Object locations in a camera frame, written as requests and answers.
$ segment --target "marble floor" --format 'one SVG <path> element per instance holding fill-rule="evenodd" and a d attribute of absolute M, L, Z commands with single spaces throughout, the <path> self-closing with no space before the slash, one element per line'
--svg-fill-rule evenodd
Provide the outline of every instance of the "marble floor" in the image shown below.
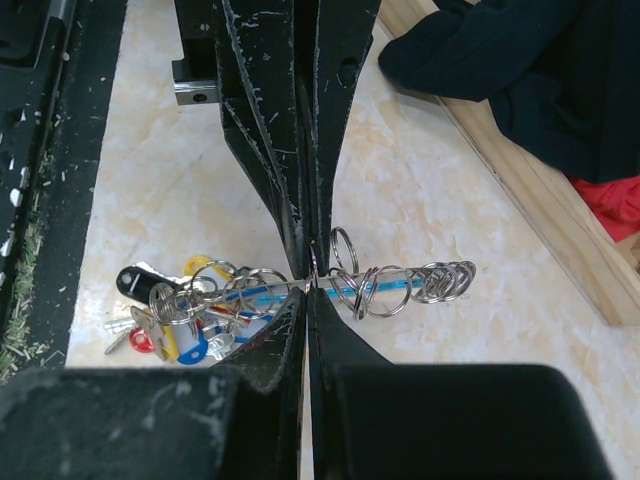
<path fill-rule="evenodd" d="M 397 363 L 533 362 L 571 380 L 619 478 L 640 478 L 640 330 L 606 327 L 435 101 L 401 95 L 376 27 L 336 177 L 334 225 L 363 267 L 471 260 L 463 298 L 354 330 Z M 67 367 L 153 367 L 103 323 L 127 316 L 114 281 L 146 261 L 179 275 L 192 255 L 288 272 L 275 225 L 225 146 L 215 105 L 176 105 L 173 2 L 131 0 L 86 240 Z M 303 473 L 311 476 L 306 403 Z"/>

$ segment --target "black metal bracket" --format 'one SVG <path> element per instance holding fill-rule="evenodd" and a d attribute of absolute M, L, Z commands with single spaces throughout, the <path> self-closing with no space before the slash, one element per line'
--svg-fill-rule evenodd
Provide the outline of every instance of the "black metal bracket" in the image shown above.
<path fill-rule="evenodd" d="M 214 0 L 222 125 L 295 278 L 329 269 L 333 181 L 380 0 Z"/>
<path fill-rule="evenodd" d="M 219 100 L 211 0 L 175 0 L 184 58 L 172 62 L 179 105 Z"/>

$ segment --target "wooden board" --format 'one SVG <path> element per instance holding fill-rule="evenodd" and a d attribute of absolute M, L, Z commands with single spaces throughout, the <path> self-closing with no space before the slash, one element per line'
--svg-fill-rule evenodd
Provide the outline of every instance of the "wooden board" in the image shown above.
<path fill-rule="evenodd" d="M 431 0 L 383 0 L 380 20 L 396 37 L 435 10 Z M 564 175 L 505 138 L 487 101 L 441 101 L 606 323 L 640 325 L 640 275 Z"/>
<path fill-rule="evenodd" d="M 633 247 L 631 247 L 631 255 L 637 262 L 635 267 L 636 271 L 640 273 L 640 234 L 636 235 L 634 240 L 636 240 L 636 242 L 633 244 Z"/>

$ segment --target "grass clipping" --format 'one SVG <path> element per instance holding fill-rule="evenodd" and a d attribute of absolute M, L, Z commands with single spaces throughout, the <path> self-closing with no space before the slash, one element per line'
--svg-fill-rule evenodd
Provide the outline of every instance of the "grass clipping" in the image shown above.
<path fill-rule="evenodd" d="M 45 154 L 40 162 L 38 173 L 41 175 L 51 165 L 52 156 Z M 42 246 L 42 221 L 38 214 L 40 192 L 36 190 L 29 212 L 29 225 L 25 232 L 21 258 L 16 267 L 11 302 L 13 310 L 7 323 L 4 338 L 0 345 L 0 383 L 18 372 L 18 365 L 31 362 L 45 353 L 49 345 L 29 341 L 28 314 L 33 299 L 33 272 Z"/>

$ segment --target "silver key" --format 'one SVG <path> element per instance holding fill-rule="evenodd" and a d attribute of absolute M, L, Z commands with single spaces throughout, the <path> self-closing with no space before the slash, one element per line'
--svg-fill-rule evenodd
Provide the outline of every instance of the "silver key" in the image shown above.
<path fill-rule="evenodd" d="M 162 330 L 160 323 L 158 323 L 153 315 L 139 309 L 138 307 L 131 307 L 130 312 L 138 326 L 142 327 L 151 340 L 151 343 L 153 343 L 155 347 L 153 352 L 160 358 L 160 360 L 166 361 L 167 356 L 162 348 L 164 345 L 164 331 Z"/>
<path fill-rule="evenodd" d="M 136 326 L 136 321 L 133 317 L 122 318 L 120 320 L 112 320 L 104 324 L 104 329 L 109 333 L 120 333 L 125 330 L 130 329 L 131 327 Z"/>
<path fill-rule="evenodd" d="M 213 357 L 216 360 L 223 360 L 231 353 L 233 342 L 236 337 L 231 333 L 219 333 L 212 338 L 209 338 L 209 347 L 207 348 L 207 356 Z"/>
<path fill-rule="evenodd" d="M 107 349 L 104 351 L 105 355 L 109 355 L 113 352 L 115 352 L 117 350 L 117 348 L 122 345 L 124 343 L 124 341 L 129 337 L 129 334 L 134 330 L 135 328 L 135 322 L 134 322 L 134 326 L 133 327 L 129 327 L 127 329 L 125 329 L 120 335 L 118 335 L 118 338 L 116 338 L 113 343 L 111 345 L 109 345 L 107 347 Z"/>

